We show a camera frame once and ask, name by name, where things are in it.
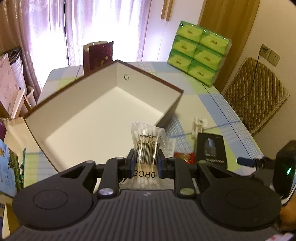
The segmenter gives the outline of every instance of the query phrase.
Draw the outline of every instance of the metal screw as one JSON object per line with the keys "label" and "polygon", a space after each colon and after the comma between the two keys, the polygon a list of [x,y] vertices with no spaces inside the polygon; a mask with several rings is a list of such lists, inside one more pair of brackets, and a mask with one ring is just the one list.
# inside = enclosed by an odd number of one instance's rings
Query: metal screw
{"label": "metal screw", "polygon": [[182,195],[186,195],[186,196],[189,196],[189,195],[193,195],[194,194],[194,190],[192,188],[182,188],[180,190],[180,193]]}
{"label": "metal screw", "polygon": [[103,196],[110,196],[114,193],[114,191],[111,188],[102,188],[99,190],[99,193]]}

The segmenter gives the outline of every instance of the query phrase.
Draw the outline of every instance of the plaid tablecloth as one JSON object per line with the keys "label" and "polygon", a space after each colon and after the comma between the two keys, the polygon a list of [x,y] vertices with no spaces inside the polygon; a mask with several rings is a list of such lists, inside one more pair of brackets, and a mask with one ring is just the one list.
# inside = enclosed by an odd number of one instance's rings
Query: plaid tablecloth
{"label": "plaid tablecloth", "polygon": [[[262,153],[237,114],[223,96],[212,87],[207,87],[165,62],[134,62],[132,65],[184,90],[175,115],[166,127],[169,138],[176,139],[176,152],[191,153],[193,140],[191,128],[193,118],[198,115],[207,118],[208,127],[204,132],[223,135],[228,170],[240,175],[249,175],[254,170],[239,166],[238,157],[256,158]],[[38,102],[83,75],[83,66],[73,66],[51,71]],[[47,178],[56,171],[40,150],[28,150],[25,156],[24,184]]]}

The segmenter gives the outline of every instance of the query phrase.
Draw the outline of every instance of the curtain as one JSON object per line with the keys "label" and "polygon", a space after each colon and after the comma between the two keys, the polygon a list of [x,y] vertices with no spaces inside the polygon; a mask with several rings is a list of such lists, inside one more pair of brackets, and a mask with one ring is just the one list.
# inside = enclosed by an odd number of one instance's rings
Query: curtain
{"label": "curtain", "polygon": [[232,40],[231,49],[214,86],[222,91],[226,85],[255,20],[260,0],[207,0],[200,26]]}
{"label": "curtain", "polygon": [[142,59],[151,0],[4,0],[0,52],[22,48],[26,84],[38,98],[53,69],[83,64],[82,46],[113,41],[113,59]]}

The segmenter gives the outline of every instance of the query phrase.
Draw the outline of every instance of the beige wall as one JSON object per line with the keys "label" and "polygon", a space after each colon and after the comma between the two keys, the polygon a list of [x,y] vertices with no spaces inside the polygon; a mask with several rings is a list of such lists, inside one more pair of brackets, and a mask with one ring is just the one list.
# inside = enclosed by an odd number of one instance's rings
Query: beige wall
{"label": "beige wall", "polygon": [[281,59],[276,67],[263,58],[260,62],[277,75],[290,94],[263,130],[254,136],[263,154],[273,158],[290,139],[296,139],[296,6],[289,0],[260,1],[249,38],[228,84],[246,57],[257,59],[262,44]]}

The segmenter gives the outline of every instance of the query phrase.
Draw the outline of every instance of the wall socket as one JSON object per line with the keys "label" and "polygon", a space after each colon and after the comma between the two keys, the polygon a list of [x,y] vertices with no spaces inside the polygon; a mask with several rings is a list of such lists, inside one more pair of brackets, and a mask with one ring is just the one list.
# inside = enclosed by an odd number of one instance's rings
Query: wall socket
{"label": "wall socket", "polygon": [[263,58],[267,59],[269,54],[270,54],[270,48],[267,47],[266,45],[262,44],[260,50],[259,50],[260,56],[262,56]]}
{"label": "wall socket", "polygon": [[269,56],[267,58],[267,61],[269,63],[271,63],[275,67],[275,66],[277,66],[280,58],[281,57],[276,52],[274,52],[273,50],[271,50],[270,51],[270,54],[269,54]]}

